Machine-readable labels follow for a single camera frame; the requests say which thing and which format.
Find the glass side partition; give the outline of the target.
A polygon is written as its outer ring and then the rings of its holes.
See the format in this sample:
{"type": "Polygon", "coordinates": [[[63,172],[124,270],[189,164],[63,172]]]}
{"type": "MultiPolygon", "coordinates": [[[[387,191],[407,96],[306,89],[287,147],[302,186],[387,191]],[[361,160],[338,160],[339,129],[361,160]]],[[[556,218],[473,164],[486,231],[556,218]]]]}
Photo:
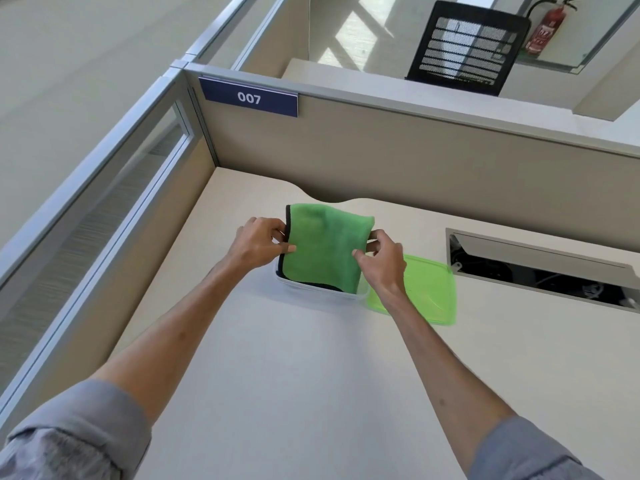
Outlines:
{"type": "Polygon", "coordinates": [[[171,67],[0,250],[0,436],[111,355],[214,170],[171,67]]]}

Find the green microfiber cloth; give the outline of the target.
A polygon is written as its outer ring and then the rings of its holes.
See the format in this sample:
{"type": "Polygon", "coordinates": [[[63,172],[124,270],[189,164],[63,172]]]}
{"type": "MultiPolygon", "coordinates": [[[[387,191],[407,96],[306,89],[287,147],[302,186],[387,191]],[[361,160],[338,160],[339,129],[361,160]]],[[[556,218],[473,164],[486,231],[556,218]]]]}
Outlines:
{"type": "Polygon", "coordinates": [[[352,252],[366,249],[374,217],[318,203],[288,205],[285,217],[285,242],[296,250],[279,257],[277,277],[332,292],[356,294],[361,270],[352,252]]]}

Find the grey left sleeve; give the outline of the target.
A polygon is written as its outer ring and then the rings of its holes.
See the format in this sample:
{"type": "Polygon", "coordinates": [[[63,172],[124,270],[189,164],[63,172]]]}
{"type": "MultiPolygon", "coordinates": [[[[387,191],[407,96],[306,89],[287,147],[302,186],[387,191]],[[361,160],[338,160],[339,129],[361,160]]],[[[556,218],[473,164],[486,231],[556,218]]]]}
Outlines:
{"type": "Polygon", "coordinates": [[[86,379],[21,421],[0,450],[0,480],[133,480],[152,438],[142,407],[86,379]]]}

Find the clear plastic container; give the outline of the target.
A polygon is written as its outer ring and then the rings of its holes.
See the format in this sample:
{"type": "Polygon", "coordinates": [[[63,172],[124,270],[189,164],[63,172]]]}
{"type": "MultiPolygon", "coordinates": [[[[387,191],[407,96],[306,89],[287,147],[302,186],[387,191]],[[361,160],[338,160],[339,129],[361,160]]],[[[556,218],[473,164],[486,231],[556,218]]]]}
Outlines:
{"type": "Polygon", "coordinates": [[[322,310],[331,308],[356,308],[363,306],[371,290],[364,275],[360,275],[356,293],[346,293],[315,285],[293,282],[278,275],[277,264],[272,266],[277,282],[277,290],[281,297],[293,303],[322,310]]]}

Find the beige cubicle partition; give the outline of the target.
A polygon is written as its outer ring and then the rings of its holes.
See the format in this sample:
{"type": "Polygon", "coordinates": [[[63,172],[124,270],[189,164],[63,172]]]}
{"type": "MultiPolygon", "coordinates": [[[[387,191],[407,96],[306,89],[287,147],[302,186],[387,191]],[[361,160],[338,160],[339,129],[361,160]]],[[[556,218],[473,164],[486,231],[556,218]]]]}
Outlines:
{"type": "Polygon", "coordinates": [[[640,251],[640,148],[187,63],[223,168],[640,251]],[[299,95],[297,118],[207,101],[199,77],[299,95]]]}

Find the red fire extinguisher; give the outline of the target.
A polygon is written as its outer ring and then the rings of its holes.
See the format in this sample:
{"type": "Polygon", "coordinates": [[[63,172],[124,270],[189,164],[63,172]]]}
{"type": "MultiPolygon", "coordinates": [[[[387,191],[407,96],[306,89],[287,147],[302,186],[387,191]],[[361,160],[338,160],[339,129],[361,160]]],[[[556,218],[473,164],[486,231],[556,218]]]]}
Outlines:
{"type": "Polygon", "coordinates": [[[575,3],[579,0],[537,0],[528,8],[526,18],[531,21],[531,15],[538,6],[552,5],[542,17],[539,24],[533,28],[522,49],[523,54],[538,57],[554,37],[558,28],[567,17],[567,9],[577,11],[575,3]]]}

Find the person's right hand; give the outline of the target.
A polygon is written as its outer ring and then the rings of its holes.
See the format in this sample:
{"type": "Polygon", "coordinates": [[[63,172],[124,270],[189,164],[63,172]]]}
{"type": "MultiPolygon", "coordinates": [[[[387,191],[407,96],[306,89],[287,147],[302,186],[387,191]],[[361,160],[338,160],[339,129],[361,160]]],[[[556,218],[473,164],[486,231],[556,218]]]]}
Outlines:
{"type": "Polygon", "coordinates": [[[364,278],[387,309],[408,301],[404,285],[403,247],[394,242],[384,230],[373,230],[366,244],[368,263],[357,263],[364,278]]]}

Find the grey sleeve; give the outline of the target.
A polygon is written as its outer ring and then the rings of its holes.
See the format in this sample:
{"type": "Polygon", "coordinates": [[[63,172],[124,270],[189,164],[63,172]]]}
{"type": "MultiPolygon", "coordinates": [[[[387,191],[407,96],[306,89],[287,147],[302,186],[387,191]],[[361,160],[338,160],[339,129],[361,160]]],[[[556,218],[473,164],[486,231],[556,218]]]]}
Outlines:
{"type": "Polygon", "coordinates": [[[468,480],[604,480],[565,446],[520,416],[503,420],[481,442],[468,480]]]}
{"type": "Polygon", "coordinates": [[[152,438],[142,407],[86,379],[21,421],[0,450],[0,480],[133,480],[152,438]]]}

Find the person's left forearm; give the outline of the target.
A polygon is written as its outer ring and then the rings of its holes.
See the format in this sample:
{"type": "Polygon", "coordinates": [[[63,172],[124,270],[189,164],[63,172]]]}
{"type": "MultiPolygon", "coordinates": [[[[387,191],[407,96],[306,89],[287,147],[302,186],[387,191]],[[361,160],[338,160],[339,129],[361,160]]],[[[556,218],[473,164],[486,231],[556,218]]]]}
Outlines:
{"type": "Polygon", "coordinates": [[[227,256],[192,291],[130,345],[108,359],[92,379],[126,392],[153,426],[169,404],[197,348],[230,293],[249,272],[227,256]]]}

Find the person's left hand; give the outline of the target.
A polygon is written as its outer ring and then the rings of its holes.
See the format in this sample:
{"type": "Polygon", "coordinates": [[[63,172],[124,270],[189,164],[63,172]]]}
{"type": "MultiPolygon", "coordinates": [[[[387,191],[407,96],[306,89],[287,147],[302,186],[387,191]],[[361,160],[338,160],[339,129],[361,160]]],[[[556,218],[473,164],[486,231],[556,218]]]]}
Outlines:
{"type": "Polygon", "coordinates": [[[248,272],[265,266],[280,255],[270,253],[272,240],[285,241],[285,224],[279,218],[251,217],[238,228],[227,257],[240,269],[248,272]]]}

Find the grey right sleeve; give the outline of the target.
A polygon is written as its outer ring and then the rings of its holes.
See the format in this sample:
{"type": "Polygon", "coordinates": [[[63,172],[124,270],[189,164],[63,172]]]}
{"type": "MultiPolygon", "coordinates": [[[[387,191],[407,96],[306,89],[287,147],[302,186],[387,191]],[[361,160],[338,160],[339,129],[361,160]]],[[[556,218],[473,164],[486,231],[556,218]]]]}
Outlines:
{"type": "Polygon", "coordinates": [[[503,420],[481,442],[468,480],[604,480],[565,446],[520,416],[503,420]]]}

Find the black mesh office chair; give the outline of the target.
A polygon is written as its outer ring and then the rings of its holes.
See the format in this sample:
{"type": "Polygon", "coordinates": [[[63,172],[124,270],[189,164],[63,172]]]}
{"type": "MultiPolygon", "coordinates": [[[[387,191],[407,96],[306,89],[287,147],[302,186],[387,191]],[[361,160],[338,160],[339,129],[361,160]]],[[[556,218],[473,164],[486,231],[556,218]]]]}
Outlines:
{"type": "Polygon", "coordinates": [[[530,28],[525,16],[437,0],[404,79],[499,96],[530,28]]]}

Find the glass shelf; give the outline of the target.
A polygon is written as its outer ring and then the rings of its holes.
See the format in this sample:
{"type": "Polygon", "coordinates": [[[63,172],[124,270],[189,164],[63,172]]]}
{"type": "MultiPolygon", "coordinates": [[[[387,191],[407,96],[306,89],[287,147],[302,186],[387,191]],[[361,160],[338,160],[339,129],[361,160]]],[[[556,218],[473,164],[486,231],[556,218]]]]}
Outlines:
{"type": "Polygon", "coordinates": [[[568,64],[544,61],[541,60],[539,56],[531,55],[525,50],[519,51],[516,58],[516,64],[522,64],[542,70],[550,70],[554,72],[569,73],[574,75],[580,74],[580,72],[583,71],[583,69],[586,67],[586,64],[584,63],[578,64],[577,66],[571,66],[568,64]]]}

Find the blue number sign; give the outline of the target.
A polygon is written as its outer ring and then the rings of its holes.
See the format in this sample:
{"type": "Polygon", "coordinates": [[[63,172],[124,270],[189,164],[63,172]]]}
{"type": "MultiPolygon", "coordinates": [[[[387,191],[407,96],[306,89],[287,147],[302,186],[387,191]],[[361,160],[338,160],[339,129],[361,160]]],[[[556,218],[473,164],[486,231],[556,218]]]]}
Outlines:
{"type": "Polygon", "coordinates": [[[198,80],[207,101],[293,118],[299,116],[299,95],[297,93],[207,77],[199,77],[198,80]]]}

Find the green container lid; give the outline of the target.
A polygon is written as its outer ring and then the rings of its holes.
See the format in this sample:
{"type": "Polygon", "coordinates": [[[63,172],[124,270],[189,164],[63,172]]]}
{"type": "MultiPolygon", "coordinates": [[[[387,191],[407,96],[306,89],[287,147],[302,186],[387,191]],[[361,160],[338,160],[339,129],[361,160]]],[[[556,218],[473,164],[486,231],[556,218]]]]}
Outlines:
{"type": "Polygon", "coordinates": [[[457,293],[447,264],[404,254],[406,293],[427,322],[451,326],[456,322],[457,293]]]}

